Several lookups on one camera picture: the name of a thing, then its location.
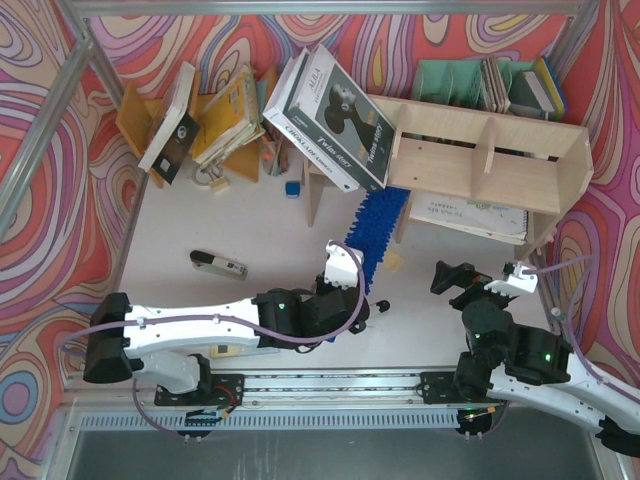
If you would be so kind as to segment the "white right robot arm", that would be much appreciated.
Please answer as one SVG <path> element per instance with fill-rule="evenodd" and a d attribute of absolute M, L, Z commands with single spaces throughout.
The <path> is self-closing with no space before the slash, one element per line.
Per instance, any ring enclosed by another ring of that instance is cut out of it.
<path fill-rule="evenodd" d="M 568 331 L 521 325 L 508 311 L 511 301 L 535 291 L 542 273 L 508 262 L 495 280 L 470 263 L 438 261 L 430 290 L 461 289 L 449 304 L 461 314 L 467 349 L 455 370 L 421 373 L 417 393 L 426 404 L 472 405 L 459 415 L 462 424 L 479 416 L 481 403 L 520 403 L 582 427 L 611 451 L 638 457 L 638 389 L 587 360 Z"/>

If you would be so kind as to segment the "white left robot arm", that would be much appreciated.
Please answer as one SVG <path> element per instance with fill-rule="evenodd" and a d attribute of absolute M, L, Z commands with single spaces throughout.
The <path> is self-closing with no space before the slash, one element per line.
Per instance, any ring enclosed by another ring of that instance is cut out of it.
<path fill-rule="evenodd" d="M 140 378 L 171 394 L 204 390 L 210 363 L 199 348 L 312 350 L 343 332 L 359 333 L 370 315 L 357 287 L 271 289 L 222 305 L 156 308 L 112 293 L 91 317 L 83 372 L 91 384 Z"/>

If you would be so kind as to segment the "blue microfibre duster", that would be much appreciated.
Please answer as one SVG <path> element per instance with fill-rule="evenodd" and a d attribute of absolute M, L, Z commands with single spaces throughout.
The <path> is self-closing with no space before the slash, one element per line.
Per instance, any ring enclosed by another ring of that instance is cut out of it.
<path fill-rule="evenodd" d="M 368 192 L 355 212 L 345 244 L 364 255 L 362 267 L 366 294 L 370 293 L 377 267 L 383 262 L 409 195 L 408 190 L 395 187 Z"/>

